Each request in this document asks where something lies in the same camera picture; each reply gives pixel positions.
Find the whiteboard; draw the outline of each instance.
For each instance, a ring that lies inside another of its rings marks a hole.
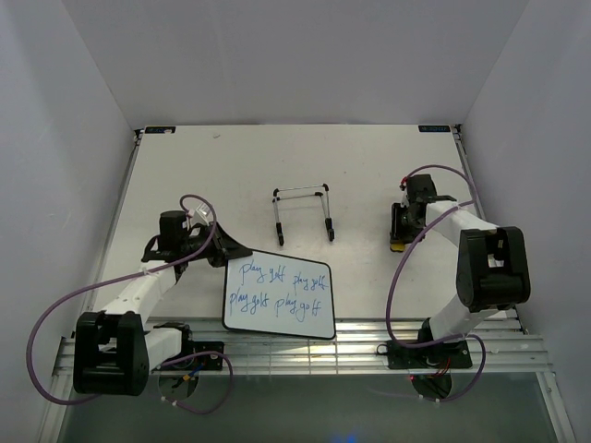
[[[223,293],[227,329],[334,338],[332,274],[326,263],[254,251],[228,262]]]

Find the robotic arm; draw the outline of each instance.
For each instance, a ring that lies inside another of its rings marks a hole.
[[[148,242],[141,261],[159,266],[188,257],[203,247],[211,229],[208,223],[189,226],[182,210],[163,212],[160,234]],[[206,258],[214,268],[220,268],[230,259],[250,255],[250,249],[218,224],[209,245],[190,261]],[[139,395],[152,369],[167,359],[192,353],[190,329],[186,325],[167,323],[144,331],[151,311],[175,286],[187,266],[184,262],[150,273],[142,265],[140,270],[145,276],[132,280],[102,311],[80,316],[74,353],[76,392]],[[116,339],[116,344],[112,344],[112,339]]]
[[[426,225],[457,206],[454,198],[438,196],[429,174],[409,177],[402,188],[402,203],[392,205],[391,250],[404,251]],[[529,298],[530,283],[522,232],[515,227],[499,227],[459,209],[440,220],[434,230],[458,246],[456,291],[436,316],[428,318],[418,341],[427,342],[454,334],[467,334],[482,320],[513,308]],[[470,367],[455,358],[467,350],[461,339],[433,348],[406,351],[406,363],[397,367],[425,367],[429,361],[452,358],[456,367]]]

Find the purple cable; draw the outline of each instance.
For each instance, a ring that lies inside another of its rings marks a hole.
[[[218,353],[217,351],[203,351],[201,353],[193,353],[191,355],[186,355],[184,357],[176,358],[175,360],[171,360],[169,362],[164,362],[161,364],[161,367],[176,365],[177,363],[184,362],[184,361],[189,360],[191,358],[202,357],[204,355],[217,355],[218,357],[222,358],[228,364],[228,370],[230,371],[230,385],[228,386],[228,389],[226,390],[223,397],[217,403],[215,403],[210,409],[205,409],[205,410],[195,409],[194,407],[189,406],[186,403],[182,403],[180,401],[176,401],[174,399],[169,399],[168,397],[164,397],[167,401],[178,406],[179,408],[184,409],[185,411],[189,411],[190,413],[195,413],[197,415],[207,415],[208,413],[212,413],[214,411],[217,411],[225,403],[225,401],[228,400],[228,397],[230,396],[230,392],[232,392],[232,388],[234,387],[234,369],[232,368],[232,363],[230,362],[230,359],[228,358],[228,356],[223,353]]]
[[[460,175],[467,182],[468,186],[470,187],[473,199],[465,201],[463,203],[460,203],[457,207],[451,208],[450,210],[446,210],[445,212],[443,212],[438,218],[436,218],[434,221],[432,221],[427,226],[425,226],[423,228],[423,230],[420,232],[420,234],[415,237],[415,240],[413,240],[413,242],[410,244],[410,246],[404,251],[403,257],[401,258],[400,263],[398,264],[398,267],[396,268],[396,271],[394,272],[394,276],[392,277],[392,284],[390,285],[390,291],[388,292],[388,302],[386,303],[386,328],[388,330],[388,335],[390,335],[390,338],[394,342],[396,342],[396,344],[398,344],[399,346],[402,346],[403,348],[407,348],[407,349],[427,348],[429,346],[434,346],[436,344],[444,343],[446,341],[463,339],[464,337],[478,341],[478,343],[480,344],[480,347],[482,348],[482,361],[480,363],[480,366],[478,367],[476,374],[474,375],[474,378],[462,391],[458,392],[457,394],[452,395],[451,397],[447,397],[446,399],[440,400],[440,401],[453,401],[453,400],[459,399],[460,397],[465,395],[466,392],[468,392],[471,388],[473,388],[474,385],[476,384],[476,382],[480,379],[480,376],[482,375],[482,371],[484,370],[484,365],[487,360],[486,348],[485,348],[485,345],[484,345],[484,342],[482,341],[482,339],[480,339],[480,337],[478,337],[476,334],[468,334],[466,336],[464,334],[453,334],[453,335],[443,337],[443,338],[440,338],[437,340],[425,341],[423,343],[406,343],[406,342],[399,341],[398,339],[396,339],[396,336],[394,335],[394,331],[392,330],[392,312],[391,311],[392,311],[392,302],[393,302],[393,298],[394,298],[394,290],[396,289],[396,284],[398,283],[398,279],[400,278],[400,274],[402,273],[404,265],[408,261],[410,255],[415,250],[416,246],[421,241],[421,239],[425,236],[425,234],[427,234],[431,229],[433,229],[437,225],[437,223],[441,222],[443,219],[445,219],[445,217],[452,214],[453,212],[456,212],[458,209],[460,209],[464,206],[472,205],[476,201],[476,188],[474,187],[474,184],[472,183],[472,181],[465,174],[461,173],[460,171],[458,171],[456,169],[453,169],[450,166],[445,166],[442,164],[427,164],[425,166],[421,166],[420,168],[416,168],[409,175],[407,175],[407,177],[411,177],[414,174],[416,174],[417,172],[422,171],[427,168],[444,169],[446,171],[450,171],[454,174]],[[413,397],[414,398],[414,396],[407,396],[404,394],[395,394],[395,393],[390,394],[390,393],[386,393],[386,392],[375,391],[373,389],[372,389],[372,391],[379,393],[381,395],[390,395],[393,397]],[[431,400],[431,401],[436,401],[435,399],[431,399],[428,397],[426,397],[426,399]]]
[[[210,234],[208,235],[207,239],[205,240],[205,243],[203,244],[203,246],[200,247],[194,253],[189,254],[188,256],[180,258],[176,261],[173,261],[172,263],[166,263],[165,265],[161,265],[161,266],[157,266],[156,268],[148,269],[146,272],[158,272],[160,270],[171,268],[172,266],[182,265],[183,263],[185,263],[185,262],[191,260],[192,258],[198,256],[199,254],[201,254],[201,252],[203,252],[205,250],[205,248],[209,245],[211,239],[213,238],[213,235],[215,234],[215,230],[217,228],[217,221],[218,221],[217,216],[215,214],[215,209],[213,208],[211,203],[209,201],[207,201],[205,198],[200,197],[200,196],[196,196],[195,194],[186,194],[180,198],[181,208],[185,212],[187,212],[187,208],[184,205],[184,201],[187,198],[196,198],[197,200],[205,203],[210,208],[211,216],[213,217],[213,222],[211,223]],[[77,295],[80,295],[81,293],[85,293],[87,291],[99,289],[104,286],[108,286],[110,284],[119,283],[121,281],[133,280],[138,277],[143,277],[144,275],[146,275],[144,272],[135,272],[133,274],[124,275],[123,277],[117,277],[115,279],[111,279],[111,280],[107,280],[107,281],[100,281],[98,283],[94,283],[94,284],[85,286],[81,289],[78,289],[78,290],[72,292],[72,293],[69,293],[68,295],[64,295],[62,298],[60,298],[59,300],[54,302],[51,306],[49,306],[47,309],[45,309],[45,311],[41,314],[39,319],[35,322],[35,325],[33,326],[32,330],[30,331],[29,340],[27,341],[26,360],[27,360],[27,372],[29,373],[30,381],[32,382],[33,386],[37,389],[37,391],[46,400],[50,401],[51,403],[59,404],[62,406],[73,406],[76,404],[82,404],[82,403],[86,403],[87,401],[94,400],[97,397],[99,397],[100,395],[99,394],[90,395],[89,397],[85,397],[83,399],[77,399],[77,400],[62,400],[62,399],[58,399],[57,397],[54,397],[47,390],[45,390],[45,388],[42,386],[41,382],[37,378],[37,374],[35,374],[35,368],[33,367],[33,344],[35,343],[35,338],[37,337],[37,333],[39,332],[39,329],[40,329],[41,325],[43,324],[43,322],[45,321],[45,319],[47,319],[49,317],[49,315],[52,312],[54,312],[54,310],[56,308],[58,308],[60,305],[67,302],[68,300],[76,297]]]

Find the purple wire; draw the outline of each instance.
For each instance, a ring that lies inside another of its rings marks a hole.
[[[194,253],[189,254],[188,256],[180,258],[176,261],[173,261],[172,263],[166,263],[165,265],[161,265],[161,266],[157,266],[156,268],[148,269],[147,272],[158,272],[158,271],[161,271],[164,269],[171,268],[172,266],[182,265],[183,263],[188,262],[192,258],[201,254],[201,252],[203,252],[205,250],[205,248],[209,245],[211,239],[213,238],[213,235],[215,234],[215,230],[217,228],[217,220],[218,220],[217,215],[215,213],[215,209],[213,208],[211,203],[209,201],[207,201],[205,198],[200,197],[200,196],[196,196],[195,194],[186,194],[180,198],[180,202],[179,202],[181,208],[185,212],[187,212],[187,208],[184,205],[184,201],[187,198],[196,198],[197,200],[205,203],[210,208],[211,216],[213,217],[213,222],[211,223],[210,234],[208,235],[207,239],[205,240],[205,243],[203,244],[203,246],[200,247]],[[37,389],[37,391],[46,400],[50,401],[51,403],[59,404],[62,406],[73,406],[73,405],[82,404],[82,403],[86,403],[87,401],[94,400],[94,399],[100,397],[100,394],[90,395],[89,397],[85,397],[83,399],[77,399],[77,400],[62,400],[62,399],[58,399],[57,397],[54,397],[47,390],[45,390],[45,388],[42,386],[41,382],[39,381],[39,378],[37,377],[37,374],[35,373],[35,368],[33,367],[33,344],[35,343],[35,338],[37,337],[37,333],[39,332],[39,329],[41,328],[41,325],[43,324],[45,319],[47,319],[49,317],[49,315],[52,312],[54,312],[54,310],[56,308],[58,308],[60,305],[67,302],[68,300],[76,297],[77,295],[80,295],[80,294],[85,293],[87,291],[99,289],[104,286],[108,286],[110,284],[119,283],[121,281],[133,280],[138,277],[143,277],[144,275],[146,275],[144,272],[135,272],[133,274],[124,275],[123,277],[117,277],[115,279],[111,279],[111,280],[107,280],[107,281],[100,281],[98,283],[90,284],[90,285],[85,286],[81,289],[78,289],[72,293],[64,295],[62,298],[60,298],[59,300],[54,302],[51,306],[49,306],[47,309],[45,309],[45,311],[41,314],[39,319],[35,322],[35,325],[33,326],[32,330],[30,331],[29,340],[27,341],[26,360],[27,360],[27,372],[29,373],[30,381],[32,382],[33,386]]]
[[[402,346],[403,348],[406,348],[406,349],[427,348],[429,346],[434,346],[436,344],[444,343],[446,341],[459,340],[459,339],[463,339],[463,338],[470,338],[470,339],[474,339],[474,340],[478,341],[478,343],[480,344],[480,347],[482,348],[482,361],[480,362],[480,366],[478,367],[478,370],[477,370],[476,374],[474,375],[474,378],[462,391],[458,392],[457,394],[452,395],[451,397],[447,397],[446,399],[440,400],[440,401],[453,401],[453,400],[459,399],[460,397],[465,395],[471,388],[473,388],[474,385],[476,384],[476,382],[480,379],[480,376],[482,375],[482,371],[484,370],[484,365],[487,361],[486,348],[485,348],[485,345],[484,345],[484,342],[482,341],[482,339],[480,339],[480,337],[478,337],[476,334],[468,334],[466,336],[464,334],[453,334],[453,335],[449,335],[447,337],[443,337],[443,338],[440,338],[437,340],[425,341],[423,343],[406,343],[404,341],[399,341],[398,339],[396,339],[396,336],[394,335],[394,331],[392,330],[392,312],[391,311],[392,311],[392,302],[394,299],[394,290],[396,289],[396,284],[398,283],[398,279],[400,278],[400,274],[402,273],[404,265],[408,261],[410,255],[415,250],[416,246],[419,244],[419,242],[425,236],[425,234],[427,234],[431,229],[433,229],[437,225],[437,223],[441,222],[443,219],[445,219],[445,217],[452,214],[453,212],[456,212],[458,209],[460,209],[464,206],[472,205],[476,201],[476,188],[474,187],[474,184],[472,183],[472,181],[465,174],[461,173],[460,171],[458,171],[450,166],[445,166],[442,164],[427,164],[425,166],[421,166],[420,168],[416,168],[409,175],[407,175],[407,177],[411,177],[414,174],[416,174],[417,172],[422,171],[427,168],[444,169],[446,171],[450,171],[454,174],[460,175],[468,183],[468,186],[470,187],[470,190],[472,191],[473,198],[471,200],[460,203],[458,206],[456,206],[454,208],[451,208],[451,209],[443,212],[438,218],[436,218],[434,221],[432,221],[427,226],[425,226],[423,228],[423,230],[420,232],[420,234],[415,237],[415,240],[413,240],[413,242],[410,244],[410,246],[408,248],[406,248],[406,250],[404,251],[403,257],[401,258],[400,263],[398,264],[398,267],[396,268],[396,271],[394,272],[394,276],[392,277],[392,284],[390,285],[390,290],[388,292],[388,302],[386,303],[386,328],[388,330],[388,335],[390,335],[390,338],[392,339],[392,341],[394,341],[396,344],[398,344],[399,346]],[[414,398],[414,396],[407,396],[405,394],[395,394],[395,393],[390,394],[390,393],[386,393],[386,392],[379,392],[379,391],[376,391],[373,389],[372,389],[372,391],[379,393],[381,395],[390,395],[393,397],[413,397]],[[428,397],[426,397],[426,399],[431,400],[431,401],[435,401],[435,399],[431,399]]]
[[[190,413],[195,413],[197,415],[207,415],[208,413],[213,413],[214,411],[217,411],[226,402],[226,400],[228,400],[228,397],[230,397],[230,393],[232,392],[232,389],[234,387],[234,369],[232,368],[232,362],[230,362],[228,356],[223,353],[218,353],[217,351],[203,351],[201,353],[193,353],[191,355],[186,355],[184,357],[176,358],[175,360],[170,360],[168,362],[164,362],[161,364],[161,367],[176,365],[177,363],[184,362],[191,358],[202,357],[204,355],[217,355],[228,364],[228,370],[230,371],[230,385],[228,386],[228,389],[226,390],[223,397],[217,403],[215,403],[210,409],[205,410],[195,409],[194,407],[189,406],[186,403],[182,403],[180,401],[164,397],[167,401],[175,404],[179,408],[184,409],[185,411],[189,411]]]

